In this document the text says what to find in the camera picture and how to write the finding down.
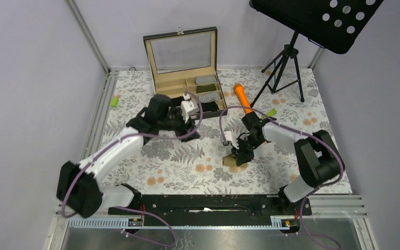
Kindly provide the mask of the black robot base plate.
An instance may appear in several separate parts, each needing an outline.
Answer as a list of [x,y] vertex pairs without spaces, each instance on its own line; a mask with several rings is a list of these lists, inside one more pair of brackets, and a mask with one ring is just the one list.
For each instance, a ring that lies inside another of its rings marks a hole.
[[141,195],[128,209],[146,211],[145,226],[160,226],[157,215],[171,226],[270,226],[272,216],[288,219],[310,216],[306,201],[287,203],[277,195]]

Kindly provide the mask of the black underwear white trim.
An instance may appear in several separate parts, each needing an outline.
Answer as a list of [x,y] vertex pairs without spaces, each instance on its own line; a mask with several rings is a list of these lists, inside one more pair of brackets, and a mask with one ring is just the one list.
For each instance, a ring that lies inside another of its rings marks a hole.
[[171,106],[172,107],[180,107],[181,103],[184,101],[183,96],[175,97],[171,99]]

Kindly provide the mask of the olive khaki underwear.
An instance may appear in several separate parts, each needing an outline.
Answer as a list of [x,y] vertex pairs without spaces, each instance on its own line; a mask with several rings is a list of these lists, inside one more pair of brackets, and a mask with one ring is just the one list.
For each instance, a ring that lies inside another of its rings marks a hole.
[[243,168],[247,168],[247,163],[241,164],[241,165],[237,165],[236,162],[236,156],[233,154],[224,156],[222,158],[222,165],[225,167],[233,167],[233,168],[238,168],[238,169],[243,169]]

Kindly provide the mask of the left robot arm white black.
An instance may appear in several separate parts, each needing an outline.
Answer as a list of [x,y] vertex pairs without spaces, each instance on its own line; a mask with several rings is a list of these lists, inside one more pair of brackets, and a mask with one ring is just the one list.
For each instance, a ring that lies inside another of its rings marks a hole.
[[121,132],[105,147],[78,163],[68,161],[60,168],[56,197],[62,202],[61,215],[68,206],[75,215],[88,218],[99,209],[121,207],[128,214],[139,211],[141,201],[125,184],[103,186],[108,173],[124,159],[137,153],[151,139],[165,140],[160,131],[172,131],[172,140],[190,141],[199,138],[200,121],[192,115],[203,114],[199,97],[192,92],[183,94],[179,107],[171,98],[155,94],[148,106],[126,123]]

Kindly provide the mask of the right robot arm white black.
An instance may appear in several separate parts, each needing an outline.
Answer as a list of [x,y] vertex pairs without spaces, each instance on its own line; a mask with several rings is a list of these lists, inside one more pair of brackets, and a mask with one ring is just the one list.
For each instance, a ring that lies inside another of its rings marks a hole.
[[272,117],[260,119],[255,112],[247,113],[242,121],[247,129],[239,136],[223,132],[222,142],[232,146],[236,165],[252,161],[254,151],[265,142],[281,144],[294,151],[299,176],[279,192],[278,208],[290,215],[298,209],[298,201],[327,181],[341,177],[345,166],[331,136],[325,130],[313,134],[280,125]]

